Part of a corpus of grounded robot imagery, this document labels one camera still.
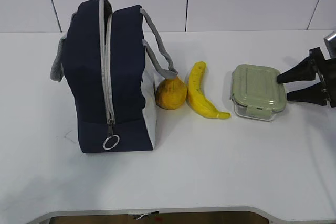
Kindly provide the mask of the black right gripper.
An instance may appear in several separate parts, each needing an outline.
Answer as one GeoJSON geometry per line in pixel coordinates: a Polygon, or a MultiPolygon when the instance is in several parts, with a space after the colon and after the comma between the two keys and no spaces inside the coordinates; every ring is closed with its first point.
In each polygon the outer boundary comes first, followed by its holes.
{"type": "Polygon", "coordinates": [[[316,73],[320,82],[287,94],[289,102],[305,102],[335,108],[335,58],[326,60],[320,47],[309,50],[309,56],[290,70],[277,76],[277,83],[313,81],[316,73]]]}

